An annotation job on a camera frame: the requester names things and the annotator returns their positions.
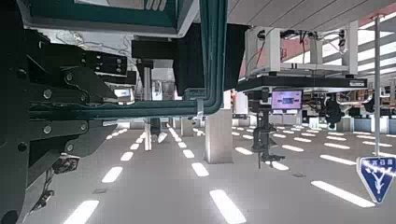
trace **blue shield logo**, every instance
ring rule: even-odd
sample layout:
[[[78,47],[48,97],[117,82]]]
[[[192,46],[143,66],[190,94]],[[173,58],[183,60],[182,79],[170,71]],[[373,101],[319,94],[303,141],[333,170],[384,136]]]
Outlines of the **blue shield logo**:
[[[358,174],[375,203],[382,203],[396,176],[396,158],[366,157],[358,159]]]

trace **pole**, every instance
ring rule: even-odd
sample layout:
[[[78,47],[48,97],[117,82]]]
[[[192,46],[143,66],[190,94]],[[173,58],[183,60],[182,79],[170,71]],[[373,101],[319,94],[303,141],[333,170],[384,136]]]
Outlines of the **pole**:
[[[145,66],[145,101],[151,100],[151,68]],[[145,119],[145,133],[146,133],[146,138],[145,138],[145,150],[146,151],[151,151],[151,125],[150,125],[150,119]]]
[[[381,115],[381,82],[380,82],[380,44],[379,44],[379,16],[375,17],[375,154],[379,157],[379,120]]]

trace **metal bracket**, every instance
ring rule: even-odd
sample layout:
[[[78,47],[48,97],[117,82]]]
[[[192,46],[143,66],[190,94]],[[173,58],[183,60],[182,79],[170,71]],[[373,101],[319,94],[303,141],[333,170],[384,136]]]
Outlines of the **metal bracket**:
[[[90,68],[75,67],[63,70],[64,81],[70,85],[87,92],[90,103],[112,102],[116,103],[118,97]]]

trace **ceiling light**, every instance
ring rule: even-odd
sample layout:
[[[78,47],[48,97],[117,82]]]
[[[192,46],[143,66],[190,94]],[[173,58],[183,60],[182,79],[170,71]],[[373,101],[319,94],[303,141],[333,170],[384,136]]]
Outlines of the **ceiling light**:
[[[304,151],[302,148],[293,147],[293,146],[289,146],[289,145],[283,145],[282,147],[285,148],[285,149],[291,150],[291,151],[296,151],[296,152],[303,152]]]
[[[188,149],[183,150],[183,154],[184,154],[184,156],[185,156],[187,159],[192,159],[192,158],[194,158],[194,153],[192,153],[191,150],[188,150]]]
[[[396,157],[395,154],[390,154],[390,153],[386,153],[386,152],[379,152],[379,156],[382,156],[382,157]]]
[[[80,204],[73,214],[64,222],[64,224],[85,224],[93,211],[98,206],[99,201],[85,201]]]
[[[311,139],[300,138],[300,137],[295,137],[294,140],[299,142],[312,142]]]
[[[356,137],[358,137],[358,138],[364,138],[364,139],[372,139],[372,140],[375,139],[374,136],[368,136],[368,135],[358,135],[358,136],[356,136]]]
[[[251,136],[251,135],[246,135],[246,134],[242,135],[242,137],[244,137],[244,138],[246,138],[246,139],[253,139],[253,136]]]
[[[306,130],[308,133],[319,133],[319,131],[316,130]]]
[[[277,161],[273,161],[273,166],[274,166],[274,168],[276,168],[277,170],[280,170],[280,171],[287,171],[287,170],[289,170],[289,167],[288,167],[288,166],[285,166],[284,164],[282,164],[282,163],[280,163],[280,162],[277,162]]]
[[[178,146],[181,147],[181,148],[186,148],[187,147],[187,145],[184,142],[179,142]]]
[[[326,182],[323,181],[312,181],[311,184],[315,187],[318,187],[320,189],[326,190],[330,192],[331,194],[338,196],[344,200],[349,201],[350,203],[354,203],[357,206],[367,208],[367,207],[375,207],[375,204],[372,202],[369,202],[355,194],[349,193],[343,189],[339,189],[333,185],[330,185]]]
[[[340,162],[343,163],[345,165],[356,165],[356,162],[354,161],[348,161],[348,160],[344,160],[338,157],[334,157],[334,156],[329,156],[329,155],[320,155],[320,157],[324,160],[328,160],[328,161],[336,161],[336,162]]]
[[[337,135],[337,136],[344,136],[343,133],[328,133],[328,134],[330,134],[330,135]]]
[[[371,135],[370,133],[363,133],[363,132],[353,132],[355,134],[364,134],[364,135]]]
[[[192,169],[194,169],[195,173],[202,177],[202,176],[208,176],[209,172],[206,170],[206,168],[200,163],[200,162],[195,162],[192,165]]]
[[[286,138],[286,135],[284,134],[279,134],[279,133],[274,133],[273,137],[278,137],[278,138]]]
[[[122,167],[117,166],[111,168],[111,170],[107,172],[105,177],[103,177],[102,183],[113,183],[119,177],[121,172],[122,172]]]
[[[121,157],[121,161],[130,161],[133,155],[133,152],[125,152]]]
[[[325,143],[324,145],[326,147],[335,147],[335,148],[340,148],[340,149],[350,149],[350,147],[343,146],[343,145],[338,145],[338,144],[333,144],[333,143]]]
[[[244,154],[244,155],[252,155],[253,152],[245,149],[244,147],[236,147],[235,150],[237,150],[238,152]]]
[[[131,150],[137,150],[139,148],[139,144],[135,143],[133,145],[131,145]]]
[[[370,146],[375,146],[375,142],[367,142],[367,141],[364,141],[363,144],[365,144],[365,145],[370,145]],[[380,145],[381,147],[392,147],[392,145],[390,145],[390,144],[385,144],[385,143],[380,143],[379,145]]]
[[[302,136],[307,136],[307,137],[315,137],[316,135],[313,133],[301,133]]]
[[[327,136],[327,139],[331,139],[331,140],[335,140],[335,141],[346,141],[346,138],[342,138],[342,137],[334,137],[334,136]]]
[[[223,190],[212,190],[210,191],[210,196],[228,224],[241,224],[247,222],[244,215]]]

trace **computer screen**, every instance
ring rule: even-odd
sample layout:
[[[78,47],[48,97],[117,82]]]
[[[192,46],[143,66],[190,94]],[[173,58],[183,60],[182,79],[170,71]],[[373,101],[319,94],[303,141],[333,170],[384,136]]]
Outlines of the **computer screen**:
[[[303,100],[303,91],[273,91],[272,109],[301,109]]]

